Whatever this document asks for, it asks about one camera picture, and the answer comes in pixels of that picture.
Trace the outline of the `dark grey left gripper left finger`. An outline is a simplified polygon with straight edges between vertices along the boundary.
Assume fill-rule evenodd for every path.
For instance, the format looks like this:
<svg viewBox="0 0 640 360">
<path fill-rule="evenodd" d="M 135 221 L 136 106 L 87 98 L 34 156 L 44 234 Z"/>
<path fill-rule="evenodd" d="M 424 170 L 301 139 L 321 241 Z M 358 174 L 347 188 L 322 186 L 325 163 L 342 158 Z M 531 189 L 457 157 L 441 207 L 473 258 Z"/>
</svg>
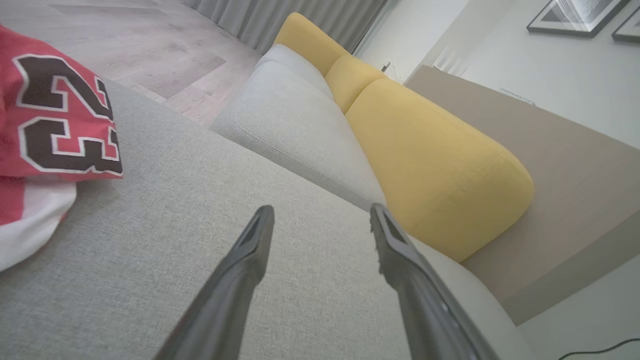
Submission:
<svg viewBox="0 0 640 360">
<path fill-rule="evenodd" d="M 250 303 L 274 232 L 271 205 L 256 210 L 155 355 L 157 360 L 237 360 Z"/>
</svg>

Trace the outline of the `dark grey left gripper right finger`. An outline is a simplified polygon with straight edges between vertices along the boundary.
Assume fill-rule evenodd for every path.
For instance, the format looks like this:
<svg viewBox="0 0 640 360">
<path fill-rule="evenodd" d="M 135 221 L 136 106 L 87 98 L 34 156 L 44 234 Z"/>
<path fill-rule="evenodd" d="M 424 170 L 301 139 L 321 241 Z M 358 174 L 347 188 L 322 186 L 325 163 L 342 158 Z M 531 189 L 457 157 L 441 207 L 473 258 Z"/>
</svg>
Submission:
<svg viewBox="0 0 640 360">
<path fill-rule="evenodd" d="M 498 359 L 434 267 L 381 203 L 371 205 L 370 225 L 379 273 L 397 292 L 412 359 Z"/>
</svg>

